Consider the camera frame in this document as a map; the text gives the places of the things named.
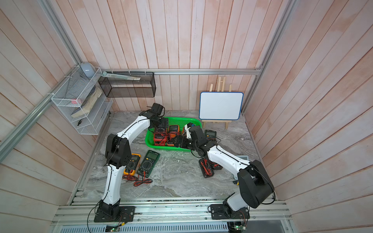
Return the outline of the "orange Victor multimeter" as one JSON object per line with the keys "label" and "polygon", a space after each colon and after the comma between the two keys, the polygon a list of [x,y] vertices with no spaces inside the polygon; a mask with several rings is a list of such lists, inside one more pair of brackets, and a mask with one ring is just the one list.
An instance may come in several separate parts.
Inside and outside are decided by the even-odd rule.
{"label": "orange Victor multimeter", "polygon": [[167,146],[174,147],[180,135],[179,125],[170,125],[168,129]]}

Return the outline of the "dark red DT9205A multimeter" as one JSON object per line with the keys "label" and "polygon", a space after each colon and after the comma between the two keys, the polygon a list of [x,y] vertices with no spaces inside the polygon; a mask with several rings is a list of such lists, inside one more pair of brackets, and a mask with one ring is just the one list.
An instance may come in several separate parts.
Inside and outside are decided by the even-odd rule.
{"label": "dark red DT9205A multimeter", "polygon": [[155,146],[166,146],[168,141],[168,132],[165,128],[155,128],[153,132],[153,141]]}

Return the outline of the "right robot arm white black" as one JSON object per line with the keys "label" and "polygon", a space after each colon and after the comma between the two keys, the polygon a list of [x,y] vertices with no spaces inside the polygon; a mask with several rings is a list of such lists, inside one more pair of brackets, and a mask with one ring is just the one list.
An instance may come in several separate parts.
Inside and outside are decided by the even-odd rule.
{"label": "right robot arm white black", "polygon": [[198,125],[187,124],[186,147],[197,157],[222,166],[234,175],[238,181],[239,193],[233,193],[223,202],[226,211],[236,212],[244,207],[256,209],[270,196],[275,197],[275,188],[263,164],[258,160],[247,161],[226,151],[217,142],[209,140]]}

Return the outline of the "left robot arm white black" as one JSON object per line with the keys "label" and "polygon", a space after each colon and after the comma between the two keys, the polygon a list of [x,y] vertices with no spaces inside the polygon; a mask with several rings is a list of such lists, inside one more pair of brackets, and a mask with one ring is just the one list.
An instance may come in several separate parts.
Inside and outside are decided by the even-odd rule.
{"label": "left robot arm white black", "polygon": [[132,158],[130,145],[144,130],[163,123],[164,110],[162,105],[154,103],[124,130],[107,137],[105,158],[108,174],[98,213],[113,220],[119,217],[120,185],[124,170]]}

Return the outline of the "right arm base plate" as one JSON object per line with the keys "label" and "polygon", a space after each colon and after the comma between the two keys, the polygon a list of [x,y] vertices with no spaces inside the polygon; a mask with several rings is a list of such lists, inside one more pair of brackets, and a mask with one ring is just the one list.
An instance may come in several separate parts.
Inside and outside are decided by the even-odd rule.
{"label": "right arm base plate", "polygon": [[250,219],[249,210],[247,207],[241,208],[238,211],[233,211],[229,209],[227,205],[224,204],[212,204],[208,208],[211,218],[213,220],[222,220],[222,219]]}

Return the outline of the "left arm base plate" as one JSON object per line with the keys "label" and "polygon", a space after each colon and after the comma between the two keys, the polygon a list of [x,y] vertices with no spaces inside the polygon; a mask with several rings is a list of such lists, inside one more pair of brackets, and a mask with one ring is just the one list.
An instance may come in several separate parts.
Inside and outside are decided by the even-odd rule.
{"label": "left arm base plate", "polygon": [[134,206],[106,206],[99,207],[94,222],[132,222]]}

